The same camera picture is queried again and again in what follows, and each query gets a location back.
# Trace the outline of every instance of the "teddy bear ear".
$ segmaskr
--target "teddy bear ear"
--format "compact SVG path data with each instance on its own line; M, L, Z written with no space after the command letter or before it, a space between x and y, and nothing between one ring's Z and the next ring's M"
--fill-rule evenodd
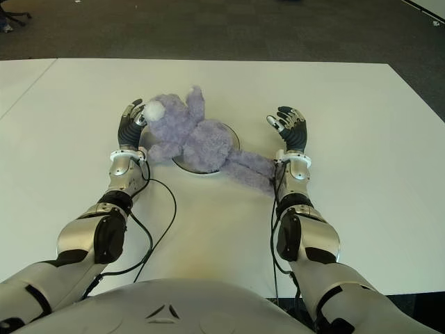
M145 105L143 114L147 121L156 122L164 117L165 107L160 101L152 100Z

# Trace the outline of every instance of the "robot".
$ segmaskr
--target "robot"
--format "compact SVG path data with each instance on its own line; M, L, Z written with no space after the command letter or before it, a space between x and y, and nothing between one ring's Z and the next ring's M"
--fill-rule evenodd
M149 179L139 139L141 100L124 111L110 184L96 204L68 223L57 258L32 264L0 284L0 333L313 333L253 292L217 282L160 279L82 300L122 254L131 208ZM317 333L438 333L403 314L356 270L337 262L339 236L309 199L306 121L290 107L267 121L286 143L277 153L277 253L289 262Z

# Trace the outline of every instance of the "chair leg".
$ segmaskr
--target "chair leg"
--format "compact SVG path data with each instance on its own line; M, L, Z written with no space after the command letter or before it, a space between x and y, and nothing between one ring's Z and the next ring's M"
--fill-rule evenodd
M26 16L29 19L32 19L33 17L28 12L22 12L22 13L14 13L14 12L5 12L6 14L10 16Z
M6 17L8 19L10 19L11 21L17 22L20 26L26 26L25 22L22 22L19 19L16 19L15 17L10 16L9 13L6 13Z

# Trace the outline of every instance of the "white fingertip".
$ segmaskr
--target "white fingertip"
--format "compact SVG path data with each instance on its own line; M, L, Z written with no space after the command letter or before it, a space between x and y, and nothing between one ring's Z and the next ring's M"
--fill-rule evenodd
M284 130L283 124L278 122L275 117L269 115L269 116L266 117L266 120L267 120L267 123L272 125L278 132L281 132L281 131Z

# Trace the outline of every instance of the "purple teddy bear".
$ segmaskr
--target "purple teddy bear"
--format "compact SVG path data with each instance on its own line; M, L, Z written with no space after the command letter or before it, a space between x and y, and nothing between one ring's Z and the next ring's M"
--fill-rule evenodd
M144 117L159 141L148 151L154 162L182 154L184 162L203 173L221 171L242 184L273 196L271 159L234 148L229 130L217 120L204 119L201 88L192 87L186 104L176 94L158 95L145 106Z

